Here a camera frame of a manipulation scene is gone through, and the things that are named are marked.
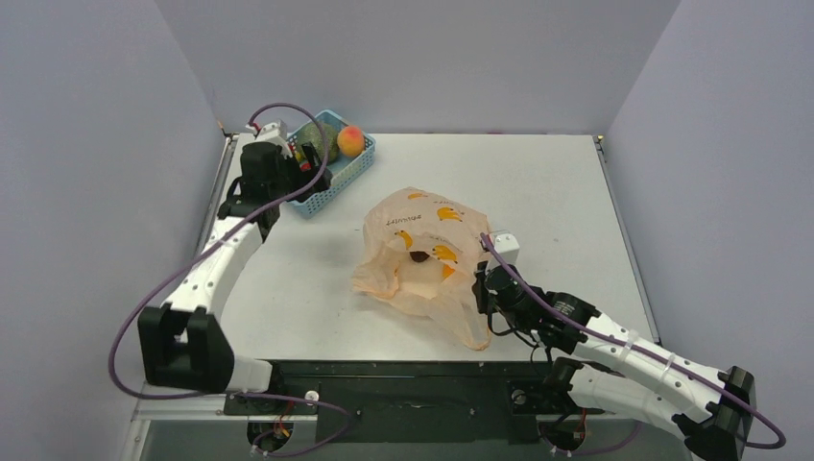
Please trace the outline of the orange translucent plastic bag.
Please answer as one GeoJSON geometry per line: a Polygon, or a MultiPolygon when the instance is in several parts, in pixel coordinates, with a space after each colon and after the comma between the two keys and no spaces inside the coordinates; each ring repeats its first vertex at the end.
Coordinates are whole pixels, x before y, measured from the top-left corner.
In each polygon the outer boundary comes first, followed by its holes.
{"type": "Polygon", "coordinates": [[[487,215],[478,210],[414,187],[397,190],[365,217],[352,289],[430,319],[465,347],[482,351],[491,333],[473,286],[488,259],[481,237],[490,232],[487,215]]]}

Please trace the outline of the fake peach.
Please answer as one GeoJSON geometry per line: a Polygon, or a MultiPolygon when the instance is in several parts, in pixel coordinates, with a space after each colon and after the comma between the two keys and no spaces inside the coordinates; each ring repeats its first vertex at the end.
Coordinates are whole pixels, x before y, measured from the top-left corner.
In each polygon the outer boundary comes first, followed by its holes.
{"type": "Polygon", "coordinates": [[[359,157],[366,149],[366,140],[363,131],[353,125],[343,127],[337,135],[339,152],[348,158],[359,157]]]}

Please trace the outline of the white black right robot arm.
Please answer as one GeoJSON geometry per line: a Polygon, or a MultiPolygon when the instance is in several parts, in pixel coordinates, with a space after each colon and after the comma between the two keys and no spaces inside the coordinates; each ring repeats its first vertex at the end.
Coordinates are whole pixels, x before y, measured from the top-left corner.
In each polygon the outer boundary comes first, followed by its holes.
{"type": "Polygon", "coordinates": [[[593,304],[519,280],[513,265],[482,262],[473,291],[487,317],[563,357],[541,384],[555,410],[571,404],[660,428],[703,460],[739,460],[755,419],[754,376],[695,363],[641,338],[593,304]]]}

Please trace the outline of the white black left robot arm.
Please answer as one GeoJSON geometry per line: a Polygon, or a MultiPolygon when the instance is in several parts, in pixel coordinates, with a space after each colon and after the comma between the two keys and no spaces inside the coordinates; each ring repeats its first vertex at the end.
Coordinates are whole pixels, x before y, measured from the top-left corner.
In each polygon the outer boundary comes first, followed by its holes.
{"type": "Polygon", "coordinates": [[[137,318],[146,379],[154,386],[202,394],[249,392],[261,412],[274,413],[286,386],[267,360],[237,354],[220,325],[227,299],[247,263],[268,238],[285,202],[330,185],[327,156],[302,145],[303,161],[272,141],[245,145],[241,173],[218,207],[203,251],[182,270],[179,286],[137,318]]]}

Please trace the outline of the green netted melon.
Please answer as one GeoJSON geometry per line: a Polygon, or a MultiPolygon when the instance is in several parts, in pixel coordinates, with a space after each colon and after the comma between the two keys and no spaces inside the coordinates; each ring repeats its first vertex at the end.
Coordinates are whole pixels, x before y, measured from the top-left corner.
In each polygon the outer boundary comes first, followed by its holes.
{"type": "Polygon", "coordinates": [[[295,142],[295,156],[298,162],[307,161],[304,151],[302,150],[302,146],[307,143],[310,143],[314,147],[320,160],[324,160],[325,147],[321,131],[323,131],[327,139],[327,163],[333,163],[338,159],[340,155],[339,146],[337,143],[339,131],[333,126],[325,124],[324,122],[320,122],[319,124],[310,122],[301,127],[297,133],[297,139],[295,142]]]}

